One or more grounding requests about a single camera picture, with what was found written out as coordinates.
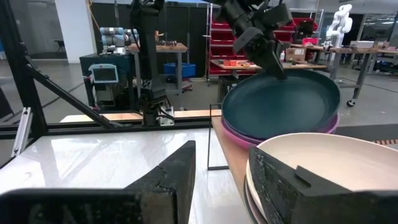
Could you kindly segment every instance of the white column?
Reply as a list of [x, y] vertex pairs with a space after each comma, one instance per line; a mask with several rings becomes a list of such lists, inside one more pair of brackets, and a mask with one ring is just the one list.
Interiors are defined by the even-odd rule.
[[88, 0], [55, 0], [69, 63], [96, 53], [93, 23]]

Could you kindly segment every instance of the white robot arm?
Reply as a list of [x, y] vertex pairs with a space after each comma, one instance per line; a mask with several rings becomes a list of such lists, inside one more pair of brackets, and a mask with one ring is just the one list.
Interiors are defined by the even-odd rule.
[[353, 25], [352, 18], [349, 17], [349, 12], [353, 8], [351, 4], [342, 5], [339, 7], [333, 17], [333, 22], [331, 23], [328, 31], [326, 32], [326, 41], [331, 44], [331, 38], [336, 36], [336, 42], [333, 44], [335, 47], [340, 47], [344, 38], [344, 34], [351, 30]]

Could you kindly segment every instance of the pink bowl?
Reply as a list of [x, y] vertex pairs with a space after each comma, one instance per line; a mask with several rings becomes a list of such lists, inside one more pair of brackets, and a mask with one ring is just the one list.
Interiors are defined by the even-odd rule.
[[[255, 138], [250, 138], [248, 136], [244, 136], [244, 135], [239, 134], [236, 131], [234, 131], [228, 125], [228, 123], [225, 122], [224, 119], [221, 119], [221, 122], [223, 123], [223, 127], [224, 127], [223, 131], [224, 131], [224, 134], [227, 136], [227, 138], [229, 138], [235, 144], [243, 147], [244, 149], [248, 150], [266, 140], [266, 139], [255, 139]], [[340, 122], [340, 116], [339, 116], [339, 114], [336, 114], [330, 121], [329, 125], [323, 129], [319, 130], [319, 133], [333, 134], [336, 131], [336, 128], [337, 128], [339, 122]]]

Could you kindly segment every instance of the wheel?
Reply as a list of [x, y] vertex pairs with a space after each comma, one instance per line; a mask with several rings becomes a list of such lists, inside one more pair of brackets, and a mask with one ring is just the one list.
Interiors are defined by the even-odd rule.
[[353, 107], [353, 106], [355, 106], [355, 101], [353, 101], [353, 100], [348, 100], [348, 101], [347, 101], [347, 106], [348, 106], [348, 107]]

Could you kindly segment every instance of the dark teal bowl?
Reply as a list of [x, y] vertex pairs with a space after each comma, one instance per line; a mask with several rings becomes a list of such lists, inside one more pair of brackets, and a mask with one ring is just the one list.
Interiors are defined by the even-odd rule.
[[262, 73], [233, 88], [222, 105], [227, 124], [256, 139], [316, 132], [327, 126], [340, 105], [336, 83], [309, 70], [285, 73], [286, 80]]

